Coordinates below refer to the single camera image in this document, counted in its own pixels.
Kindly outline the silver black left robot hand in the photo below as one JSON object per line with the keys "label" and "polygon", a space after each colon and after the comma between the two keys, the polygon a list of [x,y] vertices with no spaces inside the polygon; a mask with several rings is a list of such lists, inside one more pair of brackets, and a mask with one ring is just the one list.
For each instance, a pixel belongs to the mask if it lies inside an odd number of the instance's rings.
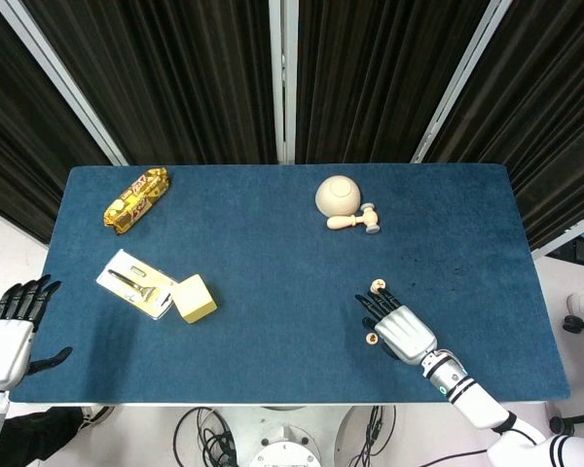
{"label": "silver black left robot hand", "polygon": [[14,284],[0,298],[0,392],[12,390],[25,377],[62,364],[73,352],[66,346],[52,357],[31,359],[32,344],[59,287],[60,283],[46,274]]}

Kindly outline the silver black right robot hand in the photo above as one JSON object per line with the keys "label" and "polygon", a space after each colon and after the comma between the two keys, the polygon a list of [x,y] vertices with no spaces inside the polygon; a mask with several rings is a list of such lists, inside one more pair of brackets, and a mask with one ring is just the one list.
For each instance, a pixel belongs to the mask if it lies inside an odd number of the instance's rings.
{"label": "silver black right robot hand", "polygon": [[437,349],[433,332],[388,289],[378,288],[354,298],[368,313],[362,320],[363,327],[377,336],[393,358],[416,366]]}

